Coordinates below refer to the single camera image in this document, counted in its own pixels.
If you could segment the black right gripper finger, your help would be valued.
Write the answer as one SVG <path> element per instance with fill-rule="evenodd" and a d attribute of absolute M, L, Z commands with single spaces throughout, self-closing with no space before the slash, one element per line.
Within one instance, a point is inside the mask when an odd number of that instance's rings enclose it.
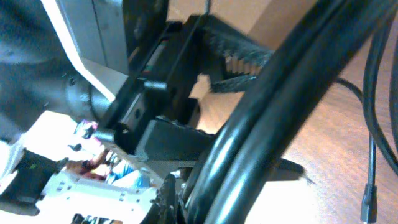
<path fill-rule="evenodd" d="M 160 189 L 156 191 L 156 198 L 151 200 L 151 207 L 141 224 L 172 224 L 175 221 L 176 179 L 168 174 Z"/>

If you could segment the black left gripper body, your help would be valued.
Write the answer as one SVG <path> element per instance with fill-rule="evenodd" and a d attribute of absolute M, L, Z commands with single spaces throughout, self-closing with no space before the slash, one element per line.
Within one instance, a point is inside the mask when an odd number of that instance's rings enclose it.
<path fill-rule="evenodd" d="M 212 138 L 190 126 L 198 100 L 190 96 L 203 67 L 208 16 L 169 21 L 168 1 L 121 4 L 127 80 L 96 129 L 96 138 L 138 161 L 195 161 Z"/>

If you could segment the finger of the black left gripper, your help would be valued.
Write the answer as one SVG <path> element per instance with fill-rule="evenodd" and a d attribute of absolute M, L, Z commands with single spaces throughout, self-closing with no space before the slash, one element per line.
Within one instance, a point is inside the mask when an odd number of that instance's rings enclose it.
<path fill-rule="evenodd" d="M 204 45 L 220 60 L 220 71 L 210 75 L 210 90 L 238 93 L 252 87 L 274 51 L 215 16 L 208 16 L 201 29 Z"/>

